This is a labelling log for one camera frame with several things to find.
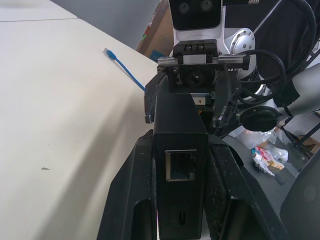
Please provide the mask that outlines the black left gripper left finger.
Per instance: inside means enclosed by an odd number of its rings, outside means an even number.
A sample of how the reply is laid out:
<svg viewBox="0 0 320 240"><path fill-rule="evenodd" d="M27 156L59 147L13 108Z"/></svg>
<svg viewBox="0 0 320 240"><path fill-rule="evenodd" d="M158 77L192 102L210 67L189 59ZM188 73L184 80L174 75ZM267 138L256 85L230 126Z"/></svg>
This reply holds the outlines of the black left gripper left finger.
<svg viewBox="0 0 320 240"><path fill-rule="evenodd" d="M111 182L96 240L157 240L153 130L135 143Z"/></svg>

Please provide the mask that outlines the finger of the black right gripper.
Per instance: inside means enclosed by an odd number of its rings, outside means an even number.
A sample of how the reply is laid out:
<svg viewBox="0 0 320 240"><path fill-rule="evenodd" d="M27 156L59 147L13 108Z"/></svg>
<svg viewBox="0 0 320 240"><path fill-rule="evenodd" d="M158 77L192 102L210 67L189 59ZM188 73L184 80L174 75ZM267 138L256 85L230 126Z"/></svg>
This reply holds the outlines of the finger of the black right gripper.
<svg viewBox="0 0 320 240"><path fill-rule="evenodd" d="M169 79L166 73L157 73L145 86L144 119L146 124L154 122L157 96L169 92Z"/></svg>
<svg viewBox="0 0 320 240"><path fill-rule="evenodd" d="M239 81L217 81L215 83L215 105L211 125L226 127L235 115L241 83Z"/></svg>

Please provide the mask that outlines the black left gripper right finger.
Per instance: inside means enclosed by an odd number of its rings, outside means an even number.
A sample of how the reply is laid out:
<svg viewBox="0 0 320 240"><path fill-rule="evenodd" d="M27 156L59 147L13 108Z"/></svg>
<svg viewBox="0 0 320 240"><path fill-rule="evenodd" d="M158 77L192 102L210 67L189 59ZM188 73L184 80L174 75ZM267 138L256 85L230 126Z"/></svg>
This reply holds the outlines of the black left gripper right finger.
<svg viewBox="0 0 320 240"><path fill-rule="evenodd" d="M236 151L208 137L205 215L210 240L291 240Z"/></svg>

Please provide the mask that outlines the small black box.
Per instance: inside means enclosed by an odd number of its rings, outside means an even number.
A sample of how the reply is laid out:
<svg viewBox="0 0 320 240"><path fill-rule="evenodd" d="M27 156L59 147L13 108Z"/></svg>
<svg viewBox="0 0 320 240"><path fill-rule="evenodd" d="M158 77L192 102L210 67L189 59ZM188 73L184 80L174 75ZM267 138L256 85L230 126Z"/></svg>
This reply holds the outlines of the small black box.
<svg viewBox="0 0 320 240"><path fill-rule="evenodd" d="M153 128L160 240L201 237L208 133L188 93L157 96Z"/></svg>

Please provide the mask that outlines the brown cardboard box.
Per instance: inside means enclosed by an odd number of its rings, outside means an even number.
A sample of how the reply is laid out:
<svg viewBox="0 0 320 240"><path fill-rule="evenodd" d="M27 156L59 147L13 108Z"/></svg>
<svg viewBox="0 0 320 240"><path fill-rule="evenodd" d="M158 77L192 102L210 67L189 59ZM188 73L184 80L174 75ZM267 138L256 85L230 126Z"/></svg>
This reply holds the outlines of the brown cardboard box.
<svg viewBox="0 0 320 240"><path fill-rule="evenodd" d="M174 31L169 0L160 0L136 50L156 62L161 57L168 57L173 46Z"/></svg>

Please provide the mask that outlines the round black joint cap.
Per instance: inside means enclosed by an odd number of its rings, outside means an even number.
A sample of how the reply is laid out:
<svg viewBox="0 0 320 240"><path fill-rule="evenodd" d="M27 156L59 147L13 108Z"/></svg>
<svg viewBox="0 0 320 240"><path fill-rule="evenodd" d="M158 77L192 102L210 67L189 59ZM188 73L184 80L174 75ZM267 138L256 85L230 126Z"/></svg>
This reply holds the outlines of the round black joint cap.
<svg viewBox="0 0 320 240"><path fill-rule="evenodd" d="M265 133L276 127L281 116L273 107L254 106L237 114L237 119L246 130Z"/></svg>

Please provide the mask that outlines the crumpled clear plastic bag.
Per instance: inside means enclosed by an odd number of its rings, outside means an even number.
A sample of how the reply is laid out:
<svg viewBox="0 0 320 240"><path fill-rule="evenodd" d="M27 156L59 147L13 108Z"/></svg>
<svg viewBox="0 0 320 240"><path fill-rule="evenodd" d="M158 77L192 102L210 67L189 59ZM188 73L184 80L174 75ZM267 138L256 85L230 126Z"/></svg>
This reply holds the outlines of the crumpled clear plastic bag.
<svg viewBox="0 0 320 240"><path fill-rule="evenodd" d="M240 126L228 135L240 140L248 149L260 147L268 151L275 160L286 163L289 158L288 151L275 146L278 138L277 132L275 128L267 132L255 132Z"/></svg>

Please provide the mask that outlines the colourful crumpled wrapper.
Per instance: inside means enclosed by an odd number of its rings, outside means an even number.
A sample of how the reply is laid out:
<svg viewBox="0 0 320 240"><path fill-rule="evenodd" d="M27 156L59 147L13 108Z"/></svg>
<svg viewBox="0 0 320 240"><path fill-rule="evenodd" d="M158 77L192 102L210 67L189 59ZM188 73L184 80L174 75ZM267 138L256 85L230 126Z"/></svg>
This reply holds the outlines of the colourful crumpled wrapper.
<svg viewBox="0 0 320 240"><path fill-rule="evenodd" d="M273 167L278 170L283 170L285 168L283 163L277 161L268 150L265 150L260 146L252 148L251 154L254 165L263 173L274 177L275 174L269 169L269 167Z"/></svg>

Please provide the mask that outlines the black rounded chair part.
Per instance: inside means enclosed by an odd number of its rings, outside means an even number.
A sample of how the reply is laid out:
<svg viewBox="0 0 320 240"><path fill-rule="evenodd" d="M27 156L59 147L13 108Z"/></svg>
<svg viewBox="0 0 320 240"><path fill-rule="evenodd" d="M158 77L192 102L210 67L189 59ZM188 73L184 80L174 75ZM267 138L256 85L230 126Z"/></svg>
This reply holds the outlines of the black rounded chair part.
<svg viewBox="0 0 320 240"><path fill-rule="evenodd" d="M291 240L320 240L320 150L299 172L281 208Z"/></svg>

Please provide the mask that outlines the silver robot body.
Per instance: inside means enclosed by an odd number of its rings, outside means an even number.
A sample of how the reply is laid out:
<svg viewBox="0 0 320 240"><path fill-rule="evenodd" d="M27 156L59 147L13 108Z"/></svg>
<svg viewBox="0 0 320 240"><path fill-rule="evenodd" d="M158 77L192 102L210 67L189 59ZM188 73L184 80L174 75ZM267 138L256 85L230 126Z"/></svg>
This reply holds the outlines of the silver robot body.
<svg viewBox="0 0 320 240"><path fill-rule="evenodd" d="M305 69L292 79L299 97L288 106L293 116L320 110L320 63Z"/></svg>

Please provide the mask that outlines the black metal stand frame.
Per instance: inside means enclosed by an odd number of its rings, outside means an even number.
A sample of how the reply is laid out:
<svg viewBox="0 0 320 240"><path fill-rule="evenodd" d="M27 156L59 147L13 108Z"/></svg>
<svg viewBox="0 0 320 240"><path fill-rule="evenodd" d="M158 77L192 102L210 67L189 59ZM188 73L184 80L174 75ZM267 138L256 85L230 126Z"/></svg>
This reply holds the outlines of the black metal stand frame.
<svg viewBox="0 0 320 240"><path fill-rule="evenodd" d="M291 148L312 157L320 150L320 109L288 117L281 123L280 130L288 138Z"/></svg>

